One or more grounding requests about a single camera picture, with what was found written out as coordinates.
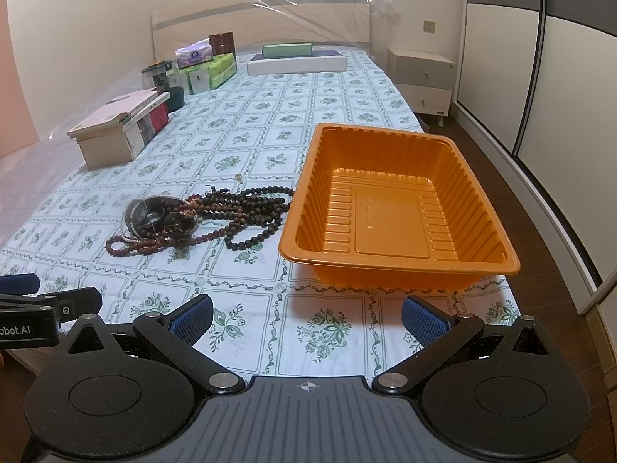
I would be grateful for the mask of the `books on box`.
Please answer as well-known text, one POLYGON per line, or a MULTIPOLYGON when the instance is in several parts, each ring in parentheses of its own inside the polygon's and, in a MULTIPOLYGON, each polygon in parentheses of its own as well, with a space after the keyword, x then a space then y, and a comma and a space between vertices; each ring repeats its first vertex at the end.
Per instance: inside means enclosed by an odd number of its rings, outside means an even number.
POLYGON ((100 135, 124 132, 132 123, 161 106, 169 99, 167 91, 146 89, 119 95, 100 106, 75 125, 67 136, 77 142, 100 135))

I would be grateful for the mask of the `floral patterned bed sheet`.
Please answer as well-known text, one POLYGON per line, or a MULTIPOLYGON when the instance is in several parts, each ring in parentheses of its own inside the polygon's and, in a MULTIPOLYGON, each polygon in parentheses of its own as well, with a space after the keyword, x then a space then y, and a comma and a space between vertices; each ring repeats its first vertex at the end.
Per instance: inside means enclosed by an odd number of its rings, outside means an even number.
POLYGON ((245 379, 373 379, 421 349, 401 321, 410 295, 448 314, 511 324, 519 311, 509 275, 460 291, 337 286, 280 255, 317 125, 425 133, 366 53, 344 56, 343 72, 249 76, 240 69, 222 87, 187 96, 133 161, 78 168, 22 215, 2 243, 2 274, 34 273, 46 294, 95 287, 108 324, 167 314, 208 295, 213 321, 197 348, 245 379), (194 234, 132 238, 125 208, 149 196, 186 201, 199 219, 194 234))

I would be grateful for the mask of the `black wrist watch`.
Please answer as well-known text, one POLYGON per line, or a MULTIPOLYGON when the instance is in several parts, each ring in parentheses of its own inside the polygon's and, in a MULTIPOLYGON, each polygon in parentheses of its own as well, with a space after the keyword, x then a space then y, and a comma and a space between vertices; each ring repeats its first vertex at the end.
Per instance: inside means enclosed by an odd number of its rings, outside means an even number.
POLYGON ((186 239, 197 230, 199 219, 183 199, 149 196, 133 199, 123 214, 126 231, 132 238, 186 239))

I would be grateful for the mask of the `purple tissue pack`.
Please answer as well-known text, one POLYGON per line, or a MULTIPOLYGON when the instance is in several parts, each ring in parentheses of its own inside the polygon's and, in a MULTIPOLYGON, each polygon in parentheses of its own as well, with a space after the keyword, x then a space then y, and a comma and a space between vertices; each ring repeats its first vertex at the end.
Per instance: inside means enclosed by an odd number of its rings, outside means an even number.
POLYGON ((195 42, 175 51, 176 62, 180 69, 204 64, 213 60, 212 47, 208 40, 195 42))

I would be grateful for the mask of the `long white box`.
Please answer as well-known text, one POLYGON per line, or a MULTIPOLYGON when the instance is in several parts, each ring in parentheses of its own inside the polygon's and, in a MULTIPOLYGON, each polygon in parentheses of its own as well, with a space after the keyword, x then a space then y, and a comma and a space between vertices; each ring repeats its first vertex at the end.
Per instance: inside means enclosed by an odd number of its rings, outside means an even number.
POLYGON ((260 76, 269 74, 343 72, 346 68, 345 56, 303 56, 265 59, 261 54, 256 54, 247 64, 247 74, 249 76, 260 76))

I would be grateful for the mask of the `beige cardboard box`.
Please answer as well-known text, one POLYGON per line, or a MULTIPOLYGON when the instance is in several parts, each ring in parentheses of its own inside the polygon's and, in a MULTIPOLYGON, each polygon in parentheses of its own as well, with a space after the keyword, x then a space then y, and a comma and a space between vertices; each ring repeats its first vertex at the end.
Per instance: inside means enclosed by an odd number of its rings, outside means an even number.
POLYGON ((77 142, 89 169, 114 166, 133 161, 169 122, 165 103, 136 122, 124 132, 100 135, 77 142))

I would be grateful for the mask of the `dark blue flat box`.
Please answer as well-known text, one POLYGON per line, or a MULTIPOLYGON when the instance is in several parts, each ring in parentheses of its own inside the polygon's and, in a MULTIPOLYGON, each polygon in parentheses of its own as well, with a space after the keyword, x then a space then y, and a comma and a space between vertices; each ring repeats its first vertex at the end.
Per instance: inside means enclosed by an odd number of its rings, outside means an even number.
POLYGON ((330 57, 330 56, 342 56, 342 54, 334 49, 313 49, 312 55, 314 57, 330 57))

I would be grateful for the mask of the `wooden bed headboard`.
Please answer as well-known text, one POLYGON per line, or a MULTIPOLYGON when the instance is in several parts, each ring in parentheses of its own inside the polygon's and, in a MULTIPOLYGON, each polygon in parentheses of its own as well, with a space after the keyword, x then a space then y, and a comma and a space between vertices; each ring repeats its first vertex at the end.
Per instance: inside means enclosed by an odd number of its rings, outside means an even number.
POLYGON ((151 13, 157 60, 231 32, 238 50, 269 43, 370 47, 370 0, 184 0, 151 13))

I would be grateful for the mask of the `dark brown box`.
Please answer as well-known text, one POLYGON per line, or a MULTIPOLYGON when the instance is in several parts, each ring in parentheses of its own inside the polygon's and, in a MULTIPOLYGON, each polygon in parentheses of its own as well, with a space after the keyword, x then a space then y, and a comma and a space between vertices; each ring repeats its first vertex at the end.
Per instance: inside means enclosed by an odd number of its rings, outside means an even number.
POLYGON ((234 35, 232 31, 209 36, 209 45, 215 56, 226 53, 235 53, 234 35))

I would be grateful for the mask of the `orange plastic tray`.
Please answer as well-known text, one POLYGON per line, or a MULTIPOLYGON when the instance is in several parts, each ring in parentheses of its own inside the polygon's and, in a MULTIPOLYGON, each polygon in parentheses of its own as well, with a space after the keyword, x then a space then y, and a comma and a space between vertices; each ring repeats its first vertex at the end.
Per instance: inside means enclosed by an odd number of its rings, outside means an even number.
POLYGON ((521 269, 500 219, 454 141, 322 123, 279 253, 337 286, 460 291, 521 269))

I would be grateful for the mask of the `sliding wardrobe doors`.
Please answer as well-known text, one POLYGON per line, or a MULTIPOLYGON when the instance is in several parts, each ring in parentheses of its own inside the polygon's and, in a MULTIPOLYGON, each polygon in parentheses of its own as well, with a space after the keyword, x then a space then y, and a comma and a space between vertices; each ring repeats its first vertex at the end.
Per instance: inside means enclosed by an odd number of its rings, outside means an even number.
POLYGON ((455 105, 576 309, 616 286, 616 0, 464 0, 455 105))

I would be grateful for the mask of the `green tissue box pack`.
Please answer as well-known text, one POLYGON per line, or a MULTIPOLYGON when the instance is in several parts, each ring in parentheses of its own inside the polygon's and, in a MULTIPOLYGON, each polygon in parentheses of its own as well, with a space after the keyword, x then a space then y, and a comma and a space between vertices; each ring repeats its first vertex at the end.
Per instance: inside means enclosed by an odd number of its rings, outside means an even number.
POLYGON ((238 71, 233 53, 219 54, 212 61, 179 70, 186 93, 199 94, 220 88, 238 71))

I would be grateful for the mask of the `green flat box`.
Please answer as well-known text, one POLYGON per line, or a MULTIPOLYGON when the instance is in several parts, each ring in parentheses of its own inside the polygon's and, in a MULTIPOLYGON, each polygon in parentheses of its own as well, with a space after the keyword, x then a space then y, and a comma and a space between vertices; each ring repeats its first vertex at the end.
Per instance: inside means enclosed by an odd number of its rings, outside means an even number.
POLYGON ((279 43, 263 45, 261 55, 265 59, 280 59, 281 57, 311 56, 313 53, 312 43, 279 43))

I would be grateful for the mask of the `wall socket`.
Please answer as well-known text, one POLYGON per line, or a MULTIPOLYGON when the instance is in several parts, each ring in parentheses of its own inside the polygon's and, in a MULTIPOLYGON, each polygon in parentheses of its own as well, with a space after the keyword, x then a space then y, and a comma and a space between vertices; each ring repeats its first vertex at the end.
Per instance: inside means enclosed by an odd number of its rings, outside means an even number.
POLYGON ((435 34, 436 32, 436 23, 434 21, 425 20, 423 21, 423 31, 427 34, 435 34))

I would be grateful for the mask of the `beige nightstand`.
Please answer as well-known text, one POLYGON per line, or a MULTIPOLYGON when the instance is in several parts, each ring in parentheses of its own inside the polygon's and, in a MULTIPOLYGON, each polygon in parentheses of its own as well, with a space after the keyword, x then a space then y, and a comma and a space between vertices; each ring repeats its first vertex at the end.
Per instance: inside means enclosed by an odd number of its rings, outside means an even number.
POLYGON ((436 53, 389 48, 386 72, 416 114, 434 116, 443 127, 450 115, 455 62, 436 53))

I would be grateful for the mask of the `dark green cup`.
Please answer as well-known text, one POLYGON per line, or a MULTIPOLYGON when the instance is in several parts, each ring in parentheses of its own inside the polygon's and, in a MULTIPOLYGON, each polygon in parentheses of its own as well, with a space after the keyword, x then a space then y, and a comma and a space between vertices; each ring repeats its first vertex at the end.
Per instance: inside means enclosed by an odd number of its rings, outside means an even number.
POLYGON ((169 113, 176 112, 184 106, 184 89, 182 87, 170 87, 169 99, 165 101, 169 113))

